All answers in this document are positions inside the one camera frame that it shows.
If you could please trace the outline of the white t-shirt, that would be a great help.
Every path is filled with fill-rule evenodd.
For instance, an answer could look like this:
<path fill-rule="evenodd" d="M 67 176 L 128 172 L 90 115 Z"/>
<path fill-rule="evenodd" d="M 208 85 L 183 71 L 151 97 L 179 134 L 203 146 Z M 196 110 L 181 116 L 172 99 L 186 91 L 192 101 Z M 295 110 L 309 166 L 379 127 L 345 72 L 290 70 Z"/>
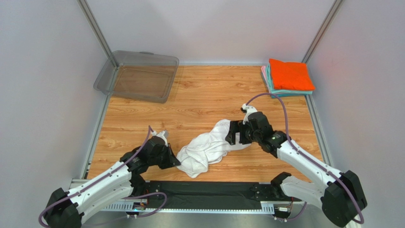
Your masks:
<path fill-rule="evenodd" d="M 219 163 L 229 152 L 240 151 L 251 144 L 229 144 L 225 137 L 230 129 L 230 120 L 218 121 L 210 132 L 193 138 L 177 153 L 181 165 L 177 168 L 190 178 L 196 178 L 209 170 L 209 165 Z"/>

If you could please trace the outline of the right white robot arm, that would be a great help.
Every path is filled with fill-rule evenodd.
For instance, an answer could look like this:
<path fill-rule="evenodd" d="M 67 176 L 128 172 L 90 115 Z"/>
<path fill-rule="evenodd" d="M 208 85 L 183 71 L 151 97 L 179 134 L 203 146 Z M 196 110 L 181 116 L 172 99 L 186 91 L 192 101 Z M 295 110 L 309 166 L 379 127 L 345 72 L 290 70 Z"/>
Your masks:
<path fill-rule="evenodd" d="M 247 113 L 242 120 L 230 121 L 225 140 L 230 145 L 257 143 L 263 151 L 292 165 L 309 181 L 282 172 L 271 184 L 280 195 L 300 199 L 318 207 L 334 225 L 345 227 L 367 207 L 359 177 L 341 172 L 315 158 L 283 131 L 275 131 L 262 112 Z"/>

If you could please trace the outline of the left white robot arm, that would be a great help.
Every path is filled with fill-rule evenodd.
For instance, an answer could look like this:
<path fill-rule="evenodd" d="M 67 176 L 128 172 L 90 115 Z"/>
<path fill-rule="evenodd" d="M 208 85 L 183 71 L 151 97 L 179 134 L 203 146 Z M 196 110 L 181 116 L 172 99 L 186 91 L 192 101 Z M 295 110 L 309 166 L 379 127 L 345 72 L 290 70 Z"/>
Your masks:
<path fill-rule="evenodd" d="M 180 164 L 170 144 L 163 137 L 153 136 L 86 183 L 67 191 L 55 190 L 39 216 L 39 223 L 45 228 L 80 228 L 117 200 L 150 196 L 141 176 L 149 167 L 164 170 Z"/>

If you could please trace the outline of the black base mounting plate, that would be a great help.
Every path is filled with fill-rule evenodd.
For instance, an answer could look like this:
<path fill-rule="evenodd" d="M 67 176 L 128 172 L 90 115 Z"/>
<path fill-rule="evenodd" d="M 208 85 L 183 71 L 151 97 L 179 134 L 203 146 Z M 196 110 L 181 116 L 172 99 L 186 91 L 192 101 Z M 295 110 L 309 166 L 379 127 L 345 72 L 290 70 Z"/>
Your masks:
<path fill-rule="evenodd" d="M 163 192 L 164 209 L 261 209 L 262 201 L 291 202 L 271 184 L 258 182 L 150 181 L 140 195 Z"/>

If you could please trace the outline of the pink folded t-shirt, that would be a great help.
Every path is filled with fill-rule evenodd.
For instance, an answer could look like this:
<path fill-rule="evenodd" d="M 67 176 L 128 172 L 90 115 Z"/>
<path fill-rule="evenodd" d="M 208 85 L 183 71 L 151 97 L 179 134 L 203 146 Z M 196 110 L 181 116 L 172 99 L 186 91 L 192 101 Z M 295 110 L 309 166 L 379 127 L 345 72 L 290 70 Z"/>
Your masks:
<path fill-rule="evenodd" d="M 261 67 L 261 77 L 263 79 L 263 82 L 267 88 L 267 91 L 269 93 L 271 93 L 271 87 L 270 87 L 270 83 L 269 83 L 269 78 L 267 76 L 267 67 L 266 66 L 262 66 Z"/>

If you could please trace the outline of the orange folded t-shirt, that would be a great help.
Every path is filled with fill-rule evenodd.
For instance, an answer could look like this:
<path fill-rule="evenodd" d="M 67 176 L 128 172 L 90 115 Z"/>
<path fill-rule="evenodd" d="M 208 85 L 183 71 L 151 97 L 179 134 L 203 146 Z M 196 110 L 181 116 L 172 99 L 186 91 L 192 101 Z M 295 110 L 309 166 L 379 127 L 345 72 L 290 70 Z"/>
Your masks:
<path fill-rule="evenodd" d="M 283 62 L 277 59 L 269 59 L 270 76 L 275 89 L 314 91 L 308 67 L 301 62 Z"/>

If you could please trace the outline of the clear grey plastic bin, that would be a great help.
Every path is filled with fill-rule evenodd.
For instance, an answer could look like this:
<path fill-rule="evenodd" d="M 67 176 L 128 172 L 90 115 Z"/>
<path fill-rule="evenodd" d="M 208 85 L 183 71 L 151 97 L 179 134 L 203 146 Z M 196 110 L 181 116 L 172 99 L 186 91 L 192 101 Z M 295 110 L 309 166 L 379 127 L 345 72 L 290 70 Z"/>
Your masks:
<path fill-rule="evenodd" d="M 165 103 L 178 66 L 177 57 L 118 50 L 108 57 L 93 88 L 105 95 Z"/>

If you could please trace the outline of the aluminium frame rail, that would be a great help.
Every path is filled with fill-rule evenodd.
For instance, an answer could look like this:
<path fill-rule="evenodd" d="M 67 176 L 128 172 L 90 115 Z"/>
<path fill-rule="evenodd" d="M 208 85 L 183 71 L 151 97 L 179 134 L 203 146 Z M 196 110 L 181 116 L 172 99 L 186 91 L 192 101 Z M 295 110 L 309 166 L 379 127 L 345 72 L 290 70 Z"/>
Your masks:
<path fill-rule="evenodd" d="M 135 180 L 86 182 L 71 189 L 76 196 L 70 200 L 83 220 L 121 199 L 147 199 L 149 207 L 162 203 L 168 209 L 248 209 L 259 207 L 261 201 L 299 199 L 322 209 L 336 226 L 344 227 L 361 211 L 367 201 L 359 178 L 348 171 L 339 178 L 329 177 L 318 186 L 301 181 L 289 173 L 281 173 L 270 184 L 247 182 L 145 182 Z"/>

